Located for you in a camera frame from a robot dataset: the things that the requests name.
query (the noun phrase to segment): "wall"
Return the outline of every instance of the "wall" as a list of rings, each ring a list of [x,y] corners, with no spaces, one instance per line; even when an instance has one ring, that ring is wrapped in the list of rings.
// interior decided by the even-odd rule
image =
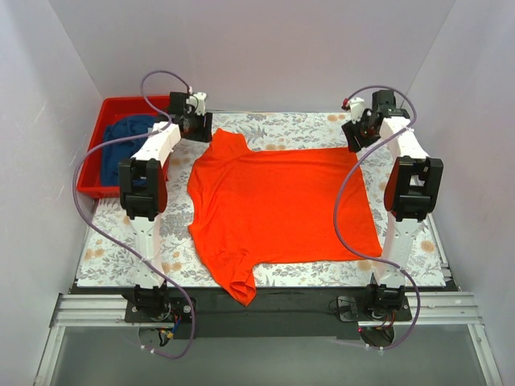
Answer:
[[[0,0],[0,384],[32,385],[85,226],[72,169],[101,97],[48,2]]]
[[[505,384],[515,384],[514,41],[513,2],[458,0],[410,90],[418,138],[445,164],[435,221]]]
[[[406,91],[454,1],[50,3],[103,97],[139,94],[163,68],[207,92],[210,109],[335,111],[366,84]]]

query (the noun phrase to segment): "blue towel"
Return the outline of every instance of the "blue towel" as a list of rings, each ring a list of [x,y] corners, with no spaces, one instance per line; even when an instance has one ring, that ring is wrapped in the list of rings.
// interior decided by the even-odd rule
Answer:
[[[154,121],[155,119],[151,115],[133,115],[122,118],[114,125],[105,128],[104,142],[148,133],[149,128],[154,125]],[[145,141],[146,138],[141,138],[115,143],[102,149],[101,184],[103,187],[119,186],[118,163],[123,158],[132,157],[142,148]]]

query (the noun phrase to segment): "red cloth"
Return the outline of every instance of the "red cloth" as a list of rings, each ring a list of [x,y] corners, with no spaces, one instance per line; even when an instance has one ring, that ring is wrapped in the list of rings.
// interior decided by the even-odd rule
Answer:
[[[189,230],[215,281],[248,305],[257,264],[358,260],[332,225],[337,192],[356,160],[345,148],[254,152],[243,135],[218,129],[187,185],[195,205]],[[360,170],[339,222],[355,249],[381,255]]]

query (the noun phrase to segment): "gray floor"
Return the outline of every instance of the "gray floor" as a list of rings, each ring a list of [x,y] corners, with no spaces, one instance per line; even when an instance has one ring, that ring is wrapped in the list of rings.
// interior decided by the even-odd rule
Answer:
[[[142,338],[155,341],[157,333]],[[485,384],[467,326],[417,326],[384,355],[330,339],[197,339],[186,358],[170,361],[140,350],[133,327],[67,328],[52,385]],[[166,349],[183,345],[173,341]]]

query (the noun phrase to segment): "flower pattern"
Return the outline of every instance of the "flower pattern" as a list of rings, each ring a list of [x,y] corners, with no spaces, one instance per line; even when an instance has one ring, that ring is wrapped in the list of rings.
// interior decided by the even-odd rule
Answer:
[[[348,116],[329,113],[217,113],[213,130],[245,135],[251,150],[291,150],[346,146],[341,126]],[[163,268],[180,285],[217,286],[200,262],[187,226],[193,220],[193,202],[187,181],[193,162],[208,144],[182,140],[171,155],[167,209],[160,234]],[[386,234],[383,192],[393,160],[386,148],[372,154],[362,166],[369,204],[381,245]],[[130,222],[118,199],[102,199],[93,217],[95,225],[134,247]],[[407,266],[418,285],[445,285],[442,258],[428,222],[415,238]],[[89,232],[77,272],[78,286],[132,286],[136,258],[96,232]],[[253,269],[256,286],[362,286],[370,281],[368,261],[318,261],[297,264],[261,264]]]

